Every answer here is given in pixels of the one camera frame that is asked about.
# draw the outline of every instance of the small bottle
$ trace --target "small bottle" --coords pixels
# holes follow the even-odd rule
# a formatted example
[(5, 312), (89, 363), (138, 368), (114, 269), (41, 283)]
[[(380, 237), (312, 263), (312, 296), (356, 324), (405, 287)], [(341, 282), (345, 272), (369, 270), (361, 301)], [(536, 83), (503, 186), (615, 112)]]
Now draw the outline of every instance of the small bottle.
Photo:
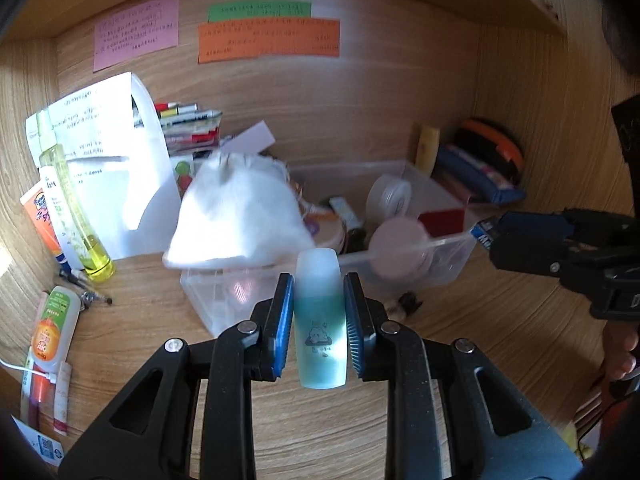
[(314, 389), (342, 386), (347, 377), (347, 323), (333, 249), (311, 249), (298, 256), (293, 323), (300, 384)]
[(70, 234), (74, 251), (84, 265), (84, 270), (91, 280), (103, 282), (108, 280), (115, 272), (115, 266), (110, 256), (104, 249), (98, 235), (89, 224), (86, 214), (76, 197), (74, 185), (71, 179), (71, 172), (66, 163), (65, 150), (62, 144), (58, 143), (56, 133), (51, 124), (48, 110), (42, 110), (36, 114), (38, 122), (38, 136), (40, 137), (40, 176), (45, 181), (45, 186), (55, 186), (49, 182), (49, 172), (55, 174), (54, 181), (59, 182), (63, 200), (53, 202), (54, 207), (60, 215), (60, 220), (65, 224), (66, 219), (70, 219), (73, 225), (65, 228)]
[(60, 365), (66, 361), (79, 314), (78, 295), (63, 286), (55, 286), (31, 341), (33, 362), (43, 372), (59, 373)]

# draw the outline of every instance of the yellow liquid bottle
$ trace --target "yellow liquid bottle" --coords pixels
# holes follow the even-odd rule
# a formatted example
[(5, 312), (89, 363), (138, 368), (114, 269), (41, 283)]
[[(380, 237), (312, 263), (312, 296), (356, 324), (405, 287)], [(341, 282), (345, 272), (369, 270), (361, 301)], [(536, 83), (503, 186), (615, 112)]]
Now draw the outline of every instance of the yellow liquid bottle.
[(69, 227), (65, 226), (65, 229), (72, 233), (70, 236), (71, 243), (89, 278), (95, 282), (108, 280), (113, 276), (116, 270), (115, 266), (104, 249), (100, 238), (98, 238), (91, 224), (89, 224), (84, 210), (76, 197), (69, 166), (65, 159), (65, 150), (56, 139), (49, 111), (38, 112), (36, 119), (38, 121), (40, 149), (42, 150), (40, 164), (41, 166), (51, 166), (53, 168), (64, 197), (64, 200), (61, 203), (54, 204), (54, 207), (59, 213), (63, 226), (65, 226), (65, 217), (71, 218), (74, 224)]

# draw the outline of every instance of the screw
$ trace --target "screw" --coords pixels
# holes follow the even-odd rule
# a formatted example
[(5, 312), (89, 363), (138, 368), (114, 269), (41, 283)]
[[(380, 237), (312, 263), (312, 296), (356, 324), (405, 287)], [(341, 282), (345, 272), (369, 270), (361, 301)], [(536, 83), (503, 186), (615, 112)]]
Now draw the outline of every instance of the screw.
[(385, 334), (397, 334), (400, 332), (400, 325), (395, 321), (385, 321), (380, 328)]
[(178, 339), (177, 337), (174, 337), (172, 339), (167, 340), (164, 343), (164, 349), (167, 352), (179, 352), (180, 349), (182, 348), (183, 342), (182, 339)]
[(242, 334), (252, 334), (258, 329), (255, 321), (245, 320), (238, 324), (238, 332)]
[(474, 349), (476, 348), (476, 346), (469, 341), (469, 339), (456, 339), (456, 350), (458, 350), (459, 352), (462, 352), (463, 354), (471, 354), (471, 352), (474, 351)]

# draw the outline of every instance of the pink jar lid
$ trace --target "pink jar lid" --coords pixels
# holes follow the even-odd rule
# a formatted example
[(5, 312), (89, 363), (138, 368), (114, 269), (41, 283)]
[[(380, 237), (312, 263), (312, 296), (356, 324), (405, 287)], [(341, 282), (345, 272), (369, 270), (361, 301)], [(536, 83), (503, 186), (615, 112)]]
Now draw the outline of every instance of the pink jar lid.
[(373, 271), (381, 278), (397, 281), (425, 274), (433, 253), (422, 246), (429, 240), (422, 223), (414, 218), (398, 216), (385, 221), (369, 241)]

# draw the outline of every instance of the yellow bottle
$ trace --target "yellow bottle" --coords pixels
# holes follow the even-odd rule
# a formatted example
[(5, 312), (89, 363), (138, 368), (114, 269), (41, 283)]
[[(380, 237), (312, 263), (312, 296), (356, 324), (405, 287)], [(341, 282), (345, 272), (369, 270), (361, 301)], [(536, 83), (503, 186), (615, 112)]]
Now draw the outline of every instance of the yellow bottle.
[(440, 130), (430, 126), (420, 126), (420, 140), (415, 155), (415, 167), (427, 176), (433, 173), (440, 145)]
[(56, 174), (64, 197), (54, 207), (60, 216), (63, 226), (65, 218), (73, 222), (73, 226), (65, 227), (70, 234), (70, 240), (78, 258), (84, 265), (84, 270), (90, 279), (96, 282), (108, 280), (115, 272), (115, 266), (104, 249), (100, 239), (95, 234), (84, 214), (74, 191), (69, 166), (65, 159), (65, 150), (58, 143), (56, 133), (51, 124), (49, 111), (43, 110), (36, 115), (38, 121), (38, 136), (40, 137), (40, 165), (51, 166)]

